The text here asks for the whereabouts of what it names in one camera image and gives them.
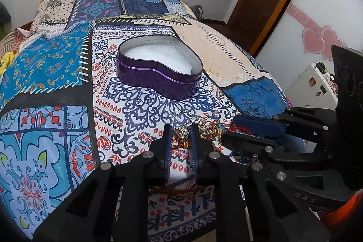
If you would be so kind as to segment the dark bag on floor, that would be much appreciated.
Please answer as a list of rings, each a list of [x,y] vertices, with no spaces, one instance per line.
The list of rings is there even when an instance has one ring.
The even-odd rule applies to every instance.
[[[193,14],[195,15],[195,18],[198,21],[202,20],[202,16],[203,16],[203,9],[201,5],[194,5],[193,7],[190,7],[191,11],[193,12]]]

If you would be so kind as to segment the purple heart-shaped tin box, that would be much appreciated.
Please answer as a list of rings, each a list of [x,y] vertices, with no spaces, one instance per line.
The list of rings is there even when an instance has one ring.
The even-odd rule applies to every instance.
[[[116,54],[119,80],[133,87],[151,88],[171,100],[186,100],[197,89],[204,67],[200,57],[170,35],[133,37]]]

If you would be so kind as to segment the patchwork patterned bedspread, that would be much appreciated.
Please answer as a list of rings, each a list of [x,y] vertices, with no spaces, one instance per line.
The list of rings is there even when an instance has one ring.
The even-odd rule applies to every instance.
[[[180,39],[204,72],[192,97],[172,100],[116,76],[132,37]],[[181,0],[42,0],[1,75],[1,240],[34,231],[102,162],[124,164],[195,116],[229,123],[289,105],[275,79]]]

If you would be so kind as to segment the yellow cloth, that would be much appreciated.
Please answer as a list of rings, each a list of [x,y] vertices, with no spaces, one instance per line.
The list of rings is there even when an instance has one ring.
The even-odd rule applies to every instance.
[[[0,75],[8,69],[12,62],[16,59],[17,52],[9,51],[1,58]]]

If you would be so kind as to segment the white suitcase with stickers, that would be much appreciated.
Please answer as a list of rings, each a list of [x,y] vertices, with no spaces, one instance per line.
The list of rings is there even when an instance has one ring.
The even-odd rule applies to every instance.
[[[292,106],[335,110],[338,87],[323,62],[311,63],[285,91]]]

